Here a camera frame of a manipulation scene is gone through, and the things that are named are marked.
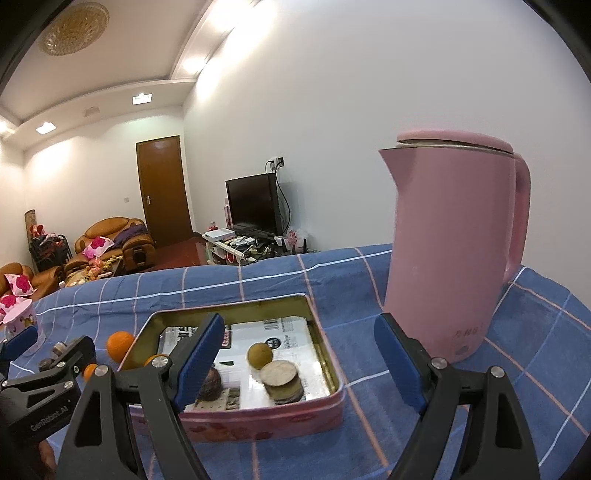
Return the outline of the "pink metal tin box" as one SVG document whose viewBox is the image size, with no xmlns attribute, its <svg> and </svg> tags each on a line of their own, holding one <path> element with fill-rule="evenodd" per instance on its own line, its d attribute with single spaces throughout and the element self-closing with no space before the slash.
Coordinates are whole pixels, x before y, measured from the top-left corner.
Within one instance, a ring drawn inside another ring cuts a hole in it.
<svg viewBox="0 0 591 480">
<path fill-rule="evenodd" d="M 335 369 L 310 297 L 297 293 L 152 314 L 129 347 L 119 367 L 143 366 L 155 355 L 167 355 L 190 336 L 207 316 L 224 320 L 221 350 L 213 362 L 221 376 L 221 395 L 194 400 L 180 419 L 195 442 L 281 439 L 322 433 L 342 424 L 345 391 Z M 297 367 L 303 395 L 297 402 L 277 404 L 266 392 L 259 370 L 247 352 L 264 343 L 276 360 Z"/>
</svg>

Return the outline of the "dark mangosteen fruit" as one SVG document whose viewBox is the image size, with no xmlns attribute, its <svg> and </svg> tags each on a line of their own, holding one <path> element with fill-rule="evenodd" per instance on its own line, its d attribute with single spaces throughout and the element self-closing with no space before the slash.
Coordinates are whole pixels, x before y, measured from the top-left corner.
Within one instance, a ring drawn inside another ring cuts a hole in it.
<svg viewBox="0 0 591 480">
<path fill-rule="evenodd" d="M 215 401 L 221 395 L 223 390 L 221 374 L 214 367 L 209 369 L 204 382 L 199 390 L 197 400 L 198 401 Z"/>
</svg>

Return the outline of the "gold ceiling lamp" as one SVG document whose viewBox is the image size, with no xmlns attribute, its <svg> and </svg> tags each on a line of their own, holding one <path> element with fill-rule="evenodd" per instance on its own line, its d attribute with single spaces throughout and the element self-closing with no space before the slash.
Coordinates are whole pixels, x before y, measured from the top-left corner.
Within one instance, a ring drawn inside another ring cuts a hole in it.
<svg viewBox="0 0 591 480">
<path fill-rule="evenodd" d="M 68 7 L 48 26 L 39 41 L 40 49 L 49 56 L 77 53 L 105 32 L 110 20 L 108 9 L 98 2 L 83 2 Z"/>
</svg>

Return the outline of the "small orange mandarin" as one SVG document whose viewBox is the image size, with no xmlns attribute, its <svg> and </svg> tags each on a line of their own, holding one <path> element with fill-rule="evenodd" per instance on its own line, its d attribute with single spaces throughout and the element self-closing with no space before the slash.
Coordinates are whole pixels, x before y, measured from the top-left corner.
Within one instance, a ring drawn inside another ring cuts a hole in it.
<svg viewBox="0 0 591 480">
<path fill-rule="evenodd" d="M 83 373 L 83 378 L 84 378 L 85 382 L 88 382 L 91 379 L 96 368 L 97 368 L 96 363 L 90 363 L 86 366 L 86 368 L 84 369 L 84 373 Z"/>
</svg>

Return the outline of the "brown leather sofa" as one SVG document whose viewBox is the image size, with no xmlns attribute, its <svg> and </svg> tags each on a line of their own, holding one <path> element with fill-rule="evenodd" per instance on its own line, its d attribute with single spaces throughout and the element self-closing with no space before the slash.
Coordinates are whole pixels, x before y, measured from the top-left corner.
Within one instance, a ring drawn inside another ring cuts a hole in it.
<svg viewBox="0 0 591 480">
<path fill-rule="evenodd" d="M 4 265 L 1 269 L 0 294 L 30 298 L 33 301 L 56 292 L 63 279 L 61 266 L 54 266 L 35 274 L 32 269 L 18 262 Z"/>
</svg>

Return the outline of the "brown wooden door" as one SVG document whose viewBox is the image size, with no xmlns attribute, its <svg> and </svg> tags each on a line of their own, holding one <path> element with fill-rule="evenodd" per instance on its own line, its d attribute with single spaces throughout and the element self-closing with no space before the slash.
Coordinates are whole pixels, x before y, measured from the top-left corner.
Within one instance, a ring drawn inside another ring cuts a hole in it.
<svg viewBox="0 0 591 480">
<path fill-rule="evenodd" d="M 136 159 L 145 223 L 156 246 L 190 239 L 180 137 L 138 142 Z"/>
</svg>

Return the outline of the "pink cartoon mug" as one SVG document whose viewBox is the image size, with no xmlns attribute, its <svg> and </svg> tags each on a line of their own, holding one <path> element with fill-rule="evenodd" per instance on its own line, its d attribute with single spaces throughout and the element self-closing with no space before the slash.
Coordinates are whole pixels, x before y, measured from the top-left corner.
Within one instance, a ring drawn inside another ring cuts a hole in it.
<svg viewBox="0 0 591 480">
<path fill-rule="evenodd" d="M 34 327 L 37 333 L 37 340 L 27 349 L 23 355 L 32 356 L 36 353 L 45 342 L 46 335 L 37 320 L 33 301 L 30 299 L 24 300 L 11 307 L 4 317 L 2 324 L 6 330 L 6 339 L 12 340 L 21 334 L 26 328 Z"/>
</svg>

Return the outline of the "blue plaid tablecloth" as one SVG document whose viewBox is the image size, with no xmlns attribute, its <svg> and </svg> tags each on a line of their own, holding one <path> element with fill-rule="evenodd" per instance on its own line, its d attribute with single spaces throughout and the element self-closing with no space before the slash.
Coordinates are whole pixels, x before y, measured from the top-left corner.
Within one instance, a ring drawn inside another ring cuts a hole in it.
<svg viewBox="0 0 591 480">
<path fill-rule="evenodd" d="M 339 428 L 281 440 L 200 443 L 214 479 L 384 479 L 417 416 L 401 399 L 374 340 L 384 303 L 387 245 L 287 256 L 238 268 L 162 270 L 64 288 L 35 305 L 53 345 L 86 335 L 103 349 L 160 310 L 304 294 L 345 378 Z M 590 312 L 567 288 L 522 268 L 502 289 L 484 343 L 463 364 L 502 367 L 519 397 L 541 476 L 560 477 L 590 434 Z"/>
</svg>

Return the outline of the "round green-brown fruit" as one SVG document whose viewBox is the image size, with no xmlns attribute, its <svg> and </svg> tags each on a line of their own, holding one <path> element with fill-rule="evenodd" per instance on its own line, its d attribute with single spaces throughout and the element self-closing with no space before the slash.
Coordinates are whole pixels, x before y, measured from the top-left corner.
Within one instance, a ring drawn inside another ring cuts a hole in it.
<svg viewBox="0 0 591 480">
<path fill-rule="evenodd" d="M 273 361 L 273 349 L 262 342 L 252 344 L 247 350 L 246 359 L 253 369 L 263 369 L 264 366 Z"/>
</svg>

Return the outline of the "pink electric kettle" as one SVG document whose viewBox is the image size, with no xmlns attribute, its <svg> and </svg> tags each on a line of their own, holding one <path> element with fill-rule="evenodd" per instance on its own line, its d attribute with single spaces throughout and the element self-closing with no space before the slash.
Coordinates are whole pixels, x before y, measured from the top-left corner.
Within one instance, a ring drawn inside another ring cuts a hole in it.
<svg viewBox="0 0 591 480">
<path fill-rule="evenodd" d="M 385 309 L 433 357 L 483 343 L 525 249 L 531 175 L 498 138 L 420 129 L 380 152 L 398 191 Z"/>
</svg>

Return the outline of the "small orange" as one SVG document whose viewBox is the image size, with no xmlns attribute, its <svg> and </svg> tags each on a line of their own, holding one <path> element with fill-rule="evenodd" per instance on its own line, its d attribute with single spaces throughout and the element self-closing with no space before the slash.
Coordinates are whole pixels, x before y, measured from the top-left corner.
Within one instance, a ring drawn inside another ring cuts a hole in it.
<svg viewBox="0 0 591 480">
<path fill-rule="evenodd" d="M 165 354 L 154 354 L 146 359 L 144 366 L 151 365 L 155 368 L 161 368 L 168 362 L 168 356 Z"/>
</svg>

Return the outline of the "white tv stand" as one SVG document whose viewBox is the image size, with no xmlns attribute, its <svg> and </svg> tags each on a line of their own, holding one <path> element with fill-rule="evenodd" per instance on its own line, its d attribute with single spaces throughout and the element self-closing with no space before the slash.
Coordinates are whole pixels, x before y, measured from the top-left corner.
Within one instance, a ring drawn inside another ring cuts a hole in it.
<svg viewBox="0 0 591 480">
<path fill-rule="evenodd" d="M 209 265 L 245 266 L 283 254 L 274 240 L 239 236 L 224 228 L 206 231 L 201 239 Z"/>
</svg>

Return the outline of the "printed paper in tin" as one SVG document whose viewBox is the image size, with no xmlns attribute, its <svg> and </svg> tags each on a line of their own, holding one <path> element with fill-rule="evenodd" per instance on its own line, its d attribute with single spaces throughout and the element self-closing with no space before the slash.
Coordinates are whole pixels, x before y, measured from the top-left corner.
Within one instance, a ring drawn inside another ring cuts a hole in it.
<svg viewBox="0 0 591 480">
<path fill-rule="evenodd" d="M 331 394 L 310 324 L 298 316 L 226 325 L 212 368 L 186 413 L 259 409 Z"/>
</svg>

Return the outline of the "black side shelf rack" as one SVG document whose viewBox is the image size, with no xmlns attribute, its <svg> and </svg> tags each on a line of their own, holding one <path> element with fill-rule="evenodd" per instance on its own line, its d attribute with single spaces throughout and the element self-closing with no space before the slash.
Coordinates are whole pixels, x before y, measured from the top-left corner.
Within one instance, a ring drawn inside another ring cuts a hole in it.
<svg viewBox="0 0 591 480">
<path fill-rule="evenodd" d="M 29 252 L 38 272 L 64 266 L 72 258 L 68 241 L 62 234 L 33 238 L 29 243 Z"/>
</svg>

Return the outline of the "black flat television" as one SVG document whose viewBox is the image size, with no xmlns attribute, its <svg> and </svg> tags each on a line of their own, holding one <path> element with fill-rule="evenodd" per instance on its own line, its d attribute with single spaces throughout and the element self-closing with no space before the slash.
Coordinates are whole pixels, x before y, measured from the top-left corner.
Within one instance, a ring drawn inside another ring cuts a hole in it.
<svg viewBox="0 0 591 480">
<path fill-rule="evenodd" d="M 276 174 L 263 173 L 225 181 L 233 226 L 270 234 L 283 232 Z"/>
</svg>

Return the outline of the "cluttered coffee table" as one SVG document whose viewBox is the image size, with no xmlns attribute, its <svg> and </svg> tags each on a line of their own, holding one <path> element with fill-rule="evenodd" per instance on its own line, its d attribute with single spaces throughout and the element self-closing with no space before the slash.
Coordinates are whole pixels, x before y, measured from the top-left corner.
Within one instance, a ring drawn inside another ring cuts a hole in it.
<svg viewBox="0 0 591 480">
<path fill-rule="evenodd" d="M 77 271 L 70 273 L 65 280 L 65 287 L 74 287 L 85 283 L 107 279 L 119 275 L 123 271 L 121 256 L 112 257 L 98 264 L 96 262 L 86 265 Z"/>
</svg>

